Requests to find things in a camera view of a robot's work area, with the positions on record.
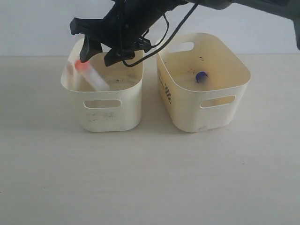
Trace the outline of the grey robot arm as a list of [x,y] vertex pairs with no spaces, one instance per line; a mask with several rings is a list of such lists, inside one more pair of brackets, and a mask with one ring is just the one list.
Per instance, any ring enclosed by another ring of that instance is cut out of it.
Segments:
[[[164,34],[157,44],[152,44],[145,37],[154,23],[166,18],[167,12],[186,4],[192,4],[192,7],[171,35]],[[116,0],[103,18],[75,17],[69,28],[73,36],[83,35],[79,52],[82,63],[102,53],[105,45],[110,48],[104,56],[105,66],[122,62],[131,68],[166,48],[198,6],[221,11],[231,5],[241,5],[292,21],[296,44],[300,44],[298,0]]]

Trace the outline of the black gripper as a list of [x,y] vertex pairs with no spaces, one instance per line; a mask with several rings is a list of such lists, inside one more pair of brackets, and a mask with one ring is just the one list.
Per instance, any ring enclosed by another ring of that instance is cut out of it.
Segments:
[[[102,44],[112,48],[104,57],[107,67],[132,60],[135,52],[121,51],[120,45],[130,48],[166,12],[187,3],[187,0],[116,0],[102,19],[75,17],[70,23],[71,34],[85,36],[79,55],[81,63],[102,53]],[[122,43],[119,31],[122,31]]]

